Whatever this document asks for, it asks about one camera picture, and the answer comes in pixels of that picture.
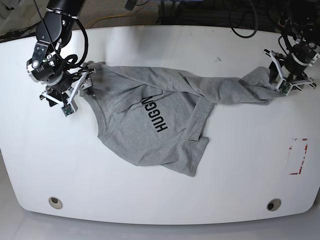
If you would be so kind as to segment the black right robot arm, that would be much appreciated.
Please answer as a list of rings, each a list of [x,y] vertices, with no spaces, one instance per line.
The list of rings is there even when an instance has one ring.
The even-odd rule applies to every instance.
[[[37,42],[26,70],[36,83],[45,85],[40,99],[46,99],[51,107],[59,105],[66,115],[76,112],[74,98],[80,89],[91,86],[89,78],[93,68],[83,66],[89,50],[89,39],[79,20],[83,0],[51,0],[45,15],[40,16],[36,27]],[[61,56],[61,49],[71,40],[73,25],[77,24],[84,37],[81,58],[76,54]]]

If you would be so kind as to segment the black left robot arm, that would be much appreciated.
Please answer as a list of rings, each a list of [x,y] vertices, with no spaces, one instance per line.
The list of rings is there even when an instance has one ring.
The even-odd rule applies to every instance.
[[[269,83],[277,92],[288,95],[301,91],[305,85],[315,88],[315,81],[305,70],[320,59],[320,24],[316,0],[283,0],[283,11],[278,20],[282,53],[264,50],[271,58]]]

